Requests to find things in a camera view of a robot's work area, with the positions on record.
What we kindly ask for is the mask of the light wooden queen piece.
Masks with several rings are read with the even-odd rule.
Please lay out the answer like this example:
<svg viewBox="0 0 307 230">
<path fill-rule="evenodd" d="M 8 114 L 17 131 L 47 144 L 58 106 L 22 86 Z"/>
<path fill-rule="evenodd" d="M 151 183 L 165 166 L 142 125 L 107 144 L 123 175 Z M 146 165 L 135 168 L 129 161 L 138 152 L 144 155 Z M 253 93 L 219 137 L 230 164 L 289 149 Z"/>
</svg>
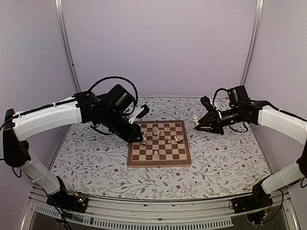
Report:
<svg viewBox="0 0 307 230">
<path fill-rule="evenodd" d="M 193 121 L 194 121 L 194 124 L 196 126 L 199 125 L 199 119 L 198 119 L 198 116 L 196 114 L 193 115 Z"/>
</svg>

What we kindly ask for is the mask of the light wooden king piece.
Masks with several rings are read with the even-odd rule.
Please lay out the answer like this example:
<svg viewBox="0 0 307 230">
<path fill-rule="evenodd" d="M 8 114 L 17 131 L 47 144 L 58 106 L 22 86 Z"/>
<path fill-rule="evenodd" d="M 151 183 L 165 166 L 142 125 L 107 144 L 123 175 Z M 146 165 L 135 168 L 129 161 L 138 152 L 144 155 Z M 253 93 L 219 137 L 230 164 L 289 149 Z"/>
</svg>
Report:
<svg viewBox="0 0 307 230">
<path fill-rule="evenodd" d="M 158 151 L 154 151 L 153 153 L 153 159 L 158 160 L 159 159 L 159 152 Z"/>
</svg>

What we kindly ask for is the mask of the wooden chess board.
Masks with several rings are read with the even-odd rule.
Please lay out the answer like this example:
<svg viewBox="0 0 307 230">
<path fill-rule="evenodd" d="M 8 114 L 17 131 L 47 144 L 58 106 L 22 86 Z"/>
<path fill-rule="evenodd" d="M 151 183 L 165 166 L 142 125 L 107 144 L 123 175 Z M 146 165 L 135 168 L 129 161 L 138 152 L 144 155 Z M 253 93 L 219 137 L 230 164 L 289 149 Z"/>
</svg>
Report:
<svg viewBox="0 0 307 230">
<path fill-rule="evenodd" d="M 187 141 L 187 133 L 182 120 L 141 121 L 138 123 L 143 132 L 147 128 L 147 144 L 139 142 L 129 144 L 129 168 L 158 168 L 158 167 L 189 167 L 191 157 Z M 153 127 L 164 130 L 164 135 L 156 140 L 153 136 Z M 182 138 L 176 143 L 174 136 Z M 153 159 L 154 151 L 159 152 L 159 159 Z"/>
</svg>

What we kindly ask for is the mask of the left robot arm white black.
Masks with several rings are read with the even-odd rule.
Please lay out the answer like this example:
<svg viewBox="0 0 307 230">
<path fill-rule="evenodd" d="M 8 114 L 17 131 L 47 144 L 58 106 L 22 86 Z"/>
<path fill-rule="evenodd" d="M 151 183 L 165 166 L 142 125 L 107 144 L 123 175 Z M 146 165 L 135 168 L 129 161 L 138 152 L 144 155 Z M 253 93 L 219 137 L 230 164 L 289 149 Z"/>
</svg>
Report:
<svg viewBox="0 0 307 230">
<path fill-rule="evenodd" d="M 61 208 L 71 204 L 71 197 L 60 186 L 59 179 L 30 150 L 29 140 L 40 136 L 46 143 L 48 134 L 74 124 L 91 123 L 91 129 L 102 125 L 109 135 L 116 135 L 127 143 L 143 140 L 141 128 L 135 120 L 148 112 L 139 106 L 121 85 L 109 92 L 95 95 L 92 90 L 76 93 L 64 100 L 28 111 L 7 110 L 3 130 L 3 158 L 6 165 L 17 168 L 40 185 Z"/>
</svg>

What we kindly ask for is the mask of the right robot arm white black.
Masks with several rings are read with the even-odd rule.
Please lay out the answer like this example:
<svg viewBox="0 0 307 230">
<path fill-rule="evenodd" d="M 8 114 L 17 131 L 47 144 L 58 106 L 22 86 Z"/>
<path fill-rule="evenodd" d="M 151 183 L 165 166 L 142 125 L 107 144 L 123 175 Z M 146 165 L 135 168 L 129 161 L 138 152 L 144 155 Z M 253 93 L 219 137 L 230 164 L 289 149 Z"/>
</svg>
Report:
<svg viewBox="0 0 307 230">
<path fill-rule="evenodd" d="M 196 122 L 195 130 L 222 135 L 224 127 L 237 123 L 248 123 L 272 129 L 306 148 L 306 119 L 279 109 L 269 101 L 250 99 L 243 85 L 224 91 L 228 95 L 230 108 L 222 111 L 215 105 L 215 99 L 207 96 L 201 97 L 201 104 L 206 108 L 207 113 Z M 303 149 L 302 155 L 295 162 L 253 186 L 253 195 L 249 197 L 248 205 L 252 209 L 258 209 L 266 202 L 266 195 L 301 183 L 306 178 L 307 150 Z"/>
</svg>

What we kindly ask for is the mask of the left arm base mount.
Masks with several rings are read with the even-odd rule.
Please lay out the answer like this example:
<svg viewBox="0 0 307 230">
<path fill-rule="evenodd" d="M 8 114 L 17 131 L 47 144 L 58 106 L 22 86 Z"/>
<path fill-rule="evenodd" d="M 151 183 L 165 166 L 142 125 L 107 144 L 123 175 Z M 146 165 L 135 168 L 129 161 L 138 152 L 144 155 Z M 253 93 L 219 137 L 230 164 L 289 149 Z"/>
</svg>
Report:
<svg viewBox="0 0 307 230">
<path fill-rule="evenodd" d="M 47 198 L 47 204 L 64 210 L 85 213 L 88 206 L 88 195 L 81 192 L 70 193 L 64 185 L 60 190 Z"/>
</svg>

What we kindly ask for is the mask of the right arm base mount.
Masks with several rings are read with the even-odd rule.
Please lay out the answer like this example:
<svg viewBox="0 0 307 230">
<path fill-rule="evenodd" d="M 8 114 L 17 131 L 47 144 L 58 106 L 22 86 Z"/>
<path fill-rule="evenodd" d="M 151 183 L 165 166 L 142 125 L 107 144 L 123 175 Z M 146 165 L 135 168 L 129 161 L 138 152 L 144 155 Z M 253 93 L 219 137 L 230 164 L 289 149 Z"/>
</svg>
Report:
<svg viewBox="0 0 307 230">
<path fill-rule="evenodd" d="M 258 212 L 247 214 L 247 219 L 251 224 L 259 225 L 264 223 L 268 217 L 273 200 L 270 194 L 264 192 L 261 185 L 257 185 L 253 187 L 251 195 L 234 198 L 230 204 L 235 214 L 261 209 Z"/>
</svg>

